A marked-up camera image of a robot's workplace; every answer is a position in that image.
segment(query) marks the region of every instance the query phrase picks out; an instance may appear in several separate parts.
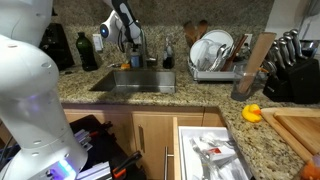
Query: backsplash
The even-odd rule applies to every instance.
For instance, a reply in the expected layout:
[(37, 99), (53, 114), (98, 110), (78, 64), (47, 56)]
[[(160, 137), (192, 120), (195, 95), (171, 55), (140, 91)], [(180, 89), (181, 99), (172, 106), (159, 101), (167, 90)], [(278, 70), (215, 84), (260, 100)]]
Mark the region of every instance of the backsplash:
[[(252, 33), (253, 42), (257, 35), (264, 31), (272, 1), (259, 0), (129, 0), (132, 12), (145, 31), (148, 51), (151, 56), (159, 57), (162, 62), (162, 51), (167, 34), (172, 33), (176, 64), (185, 63), (189, 47), (183, 32), (183, 23), (191, 20), (197, 24), (205, 19), (209, 22), (208, 31), (225, 30), (234, 41), (243, 33)], [(99, 26), (108, 19), (111, 8), (102, 0), (54, 0), (58, 16), (52, 22), (61, 23), (64, 27), (69, 46), (76, 64), (81, 64), (75, 47), (77, 32), (84, 31), (89, 39), (93, 33), (99, 33)], [(119, 59), (126, 62), (125, 54), (117, 46), (104, 42), (102, 53), (96, 54), (98, 61), (117, 63)]]

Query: wooden cutting board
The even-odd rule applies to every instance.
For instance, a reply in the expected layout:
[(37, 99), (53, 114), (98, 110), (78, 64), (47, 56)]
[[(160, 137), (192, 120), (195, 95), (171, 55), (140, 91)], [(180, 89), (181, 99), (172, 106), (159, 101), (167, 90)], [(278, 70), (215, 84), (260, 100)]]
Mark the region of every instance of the wooden cutting board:
[(304, 161), (320, 152), (320, 109), (266, 108), (262, 116)]

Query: granite countertop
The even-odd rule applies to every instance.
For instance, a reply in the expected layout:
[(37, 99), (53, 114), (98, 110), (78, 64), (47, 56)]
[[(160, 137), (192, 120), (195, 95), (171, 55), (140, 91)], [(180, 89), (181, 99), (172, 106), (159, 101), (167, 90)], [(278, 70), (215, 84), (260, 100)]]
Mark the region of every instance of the granite countertop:
[(58, 91), (62, 103), (219, 107), (256, 179), (292, 179), (303, 166), (302, 159), (265, 120), (250, 123), (241, 117), (242, 108), (251, 103), (257, 103), (261, 108), (302, 105), (272, 102), (261, 89), (246, 102), (235, 101), (230, 97), (231, 83), (194, 82), (187, 63), (176, 64), (172, 69), (177, 81), (174, 94), (88, 91), (112, 70), (106, 64), (93, 72), (84, 72), (81, 67), (68, 69), (71, 74), (61, 72)]

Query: rubber duck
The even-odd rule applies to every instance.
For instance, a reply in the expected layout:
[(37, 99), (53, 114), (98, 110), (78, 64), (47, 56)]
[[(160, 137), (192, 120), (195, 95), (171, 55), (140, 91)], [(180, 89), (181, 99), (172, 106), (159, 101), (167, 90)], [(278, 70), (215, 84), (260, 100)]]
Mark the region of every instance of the rubber duck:
[(257, 104), (246, 105), (242, 110), (242, 117), (250, 122), (260, 122), (261, 110)]

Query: dish rack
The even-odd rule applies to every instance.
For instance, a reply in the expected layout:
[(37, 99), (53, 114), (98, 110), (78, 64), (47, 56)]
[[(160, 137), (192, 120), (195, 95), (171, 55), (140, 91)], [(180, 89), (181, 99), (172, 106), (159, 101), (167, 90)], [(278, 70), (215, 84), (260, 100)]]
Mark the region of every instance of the dish rack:
[[(194, 81), (234, 81), (240, 79), (240, 77), (235, 76), (234, 71), (199, 71), (195, 65), (191, 62), (188, 57), (188, 68), (193, 77)], [(246, 61), (240, 62), (237, 65), (246, 65)], [(266, 73), (259, 72), (259, 79), (265, 79), (267, 77)]]

